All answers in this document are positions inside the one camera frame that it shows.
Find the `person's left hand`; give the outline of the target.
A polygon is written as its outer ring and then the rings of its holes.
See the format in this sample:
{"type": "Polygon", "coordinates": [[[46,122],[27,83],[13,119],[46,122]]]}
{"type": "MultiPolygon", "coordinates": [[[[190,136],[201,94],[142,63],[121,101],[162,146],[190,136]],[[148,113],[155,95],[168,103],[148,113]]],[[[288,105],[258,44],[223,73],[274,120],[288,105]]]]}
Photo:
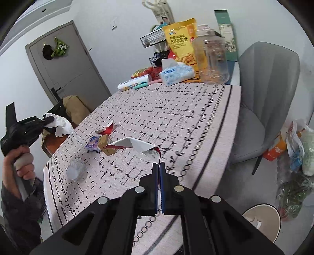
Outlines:
{"type": "Polygon", "coordinates": [[[3,185],[22,201],[28,197],[28,185],[30,184],[32,188],[36,177],[33,161],[34,157],[30,153],[30,148],[25,145],[11,150],[3,160],[3,185]]]}

